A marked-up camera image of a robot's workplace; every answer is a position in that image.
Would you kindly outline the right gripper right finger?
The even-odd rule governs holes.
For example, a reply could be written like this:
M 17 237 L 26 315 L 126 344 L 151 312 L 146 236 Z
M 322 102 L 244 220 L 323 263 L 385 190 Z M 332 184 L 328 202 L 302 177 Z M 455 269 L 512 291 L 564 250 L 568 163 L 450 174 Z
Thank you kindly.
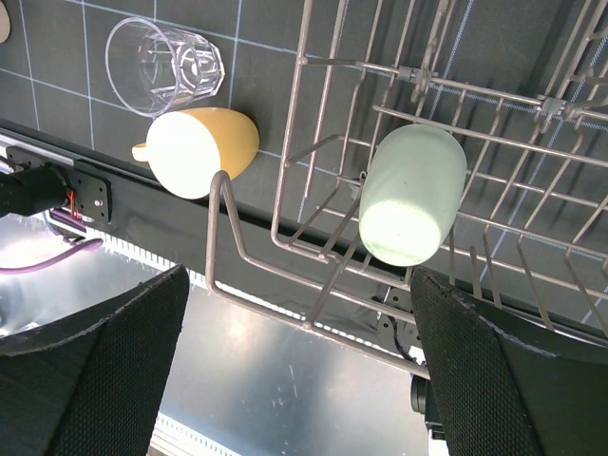
M 607 350 L 526 321 L 424 268 L 411 301 L 452 455 L 604 455 Z

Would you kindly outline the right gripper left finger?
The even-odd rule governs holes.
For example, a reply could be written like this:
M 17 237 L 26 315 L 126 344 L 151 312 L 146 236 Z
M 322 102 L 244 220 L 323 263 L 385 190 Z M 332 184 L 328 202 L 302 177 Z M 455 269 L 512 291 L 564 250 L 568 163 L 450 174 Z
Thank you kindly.
M 2 454 L 146 454 L 189 290 L 178 265 L 2 338 Z

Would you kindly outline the pale green cup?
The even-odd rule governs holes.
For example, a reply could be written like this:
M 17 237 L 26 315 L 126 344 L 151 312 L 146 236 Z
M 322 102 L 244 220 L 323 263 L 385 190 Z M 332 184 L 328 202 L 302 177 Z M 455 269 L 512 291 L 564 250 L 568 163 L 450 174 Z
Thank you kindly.
M 398 267 L 432 258 L 456 218 L 466 154 L 444 129 L 409 124 L 378 145 L 361 191 L 359 235 L 373 257 Z

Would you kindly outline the beige paper cup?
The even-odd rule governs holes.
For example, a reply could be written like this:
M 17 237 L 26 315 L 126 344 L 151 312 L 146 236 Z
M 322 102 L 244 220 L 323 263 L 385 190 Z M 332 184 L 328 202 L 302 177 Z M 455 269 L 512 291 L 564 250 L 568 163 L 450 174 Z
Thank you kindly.
M 10 37 L 11 25 L 9 13 L 2 1 L 0 1 L 0 43 L 5 43 Z

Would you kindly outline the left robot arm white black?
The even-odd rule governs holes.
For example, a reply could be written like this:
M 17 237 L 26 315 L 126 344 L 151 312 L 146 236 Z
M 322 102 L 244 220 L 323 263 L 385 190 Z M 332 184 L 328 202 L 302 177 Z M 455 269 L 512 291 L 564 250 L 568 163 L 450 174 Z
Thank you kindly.
M 43 165 L 1 175 L 1 217 L 29 217 L 67 203 L 71 188 L 61 170 Z

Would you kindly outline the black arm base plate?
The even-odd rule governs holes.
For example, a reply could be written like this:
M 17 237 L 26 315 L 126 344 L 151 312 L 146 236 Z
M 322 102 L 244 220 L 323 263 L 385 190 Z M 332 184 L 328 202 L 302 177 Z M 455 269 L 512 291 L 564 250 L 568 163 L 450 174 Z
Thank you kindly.
M 108 180 L 85 172 L 76 166 L 36 156 L 17 146 L 9 146 L 7 154 L 9 164 L 16 166 L 15 172 L 43 165 L 54 165 L 61 170 L 71 190 L 67 195 L 66 204 L 53 209 L 65 210 L 68 217 L 81 221 L 88 220 L 105 224 L 111 221 L 111 184 Z

